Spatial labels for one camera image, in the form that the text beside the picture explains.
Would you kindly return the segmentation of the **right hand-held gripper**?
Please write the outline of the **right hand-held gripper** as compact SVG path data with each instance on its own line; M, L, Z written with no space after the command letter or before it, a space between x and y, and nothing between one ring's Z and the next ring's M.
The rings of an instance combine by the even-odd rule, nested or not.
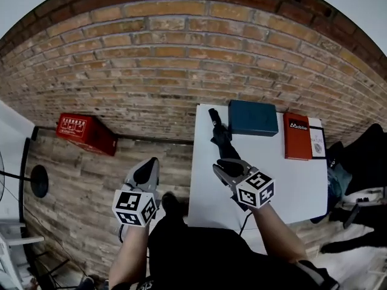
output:
M232 189L232 199L242 209L261 208L274 197L275 180L246 161L222 158L216 163L212 166L214 174Z

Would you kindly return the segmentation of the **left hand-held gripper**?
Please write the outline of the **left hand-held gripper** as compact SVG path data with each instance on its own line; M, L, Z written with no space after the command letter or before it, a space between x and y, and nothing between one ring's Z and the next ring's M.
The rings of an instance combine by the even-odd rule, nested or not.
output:
M152 170L149 174L146 165L149 160L150 158L145 159L132 167L121 189L114 193L112 212L122 225L145 227L155 217L159 208L157 187L160 163L158 158L152 157Z

